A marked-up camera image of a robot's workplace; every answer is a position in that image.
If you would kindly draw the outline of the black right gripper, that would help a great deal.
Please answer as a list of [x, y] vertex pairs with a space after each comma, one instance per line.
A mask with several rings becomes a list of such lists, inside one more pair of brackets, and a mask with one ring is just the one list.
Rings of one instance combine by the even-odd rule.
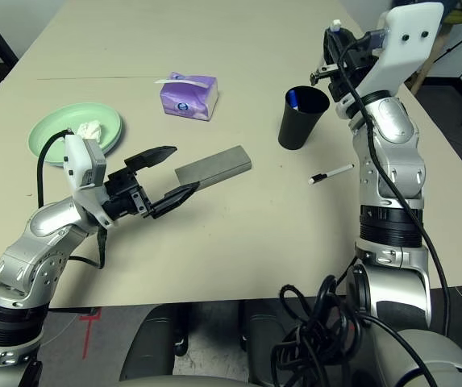
[[317, 68], [310, 74], [311, 85], [316, 85], [321, 79], [330, 78], [328, 89], [334, 101], [341, 100], [349, 93], [346, 81], [343, 79], [338, 66], [335, 64], [341, 52], [350, 44], [355, 46], [349, 48], [343, 57], [343, 68], [349, 81], [357, 87], [364, 79], [376, 62], [372, 52], [364, 45], [357, 44], [357, 39], [346, 28], [332, 31], [327, 28], [323, 37], [323, 59], [327, 65]]

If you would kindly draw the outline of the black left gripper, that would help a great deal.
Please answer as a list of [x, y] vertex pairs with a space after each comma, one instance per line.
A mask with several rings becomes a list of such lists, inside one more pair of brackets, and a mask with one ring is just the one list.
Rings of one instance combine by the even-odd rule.
[[[126, 158], [124, 163], [127, 168], [111, 173], [104, 182], [108, 199], [103, 202], [102, 208], [106, 214], [112, 220], [128, 214], [146, 217], [149, 200], [137, 181], [135, 172], [163, 162], [176, 151], [177, 148], [174, 146], [160, 146]], [[167, 192], [161, 200], [151, 204], [149, 215], [157, 219], [178, 208], [198, 190], [198, 187], [199, 182], [195, 181]]]

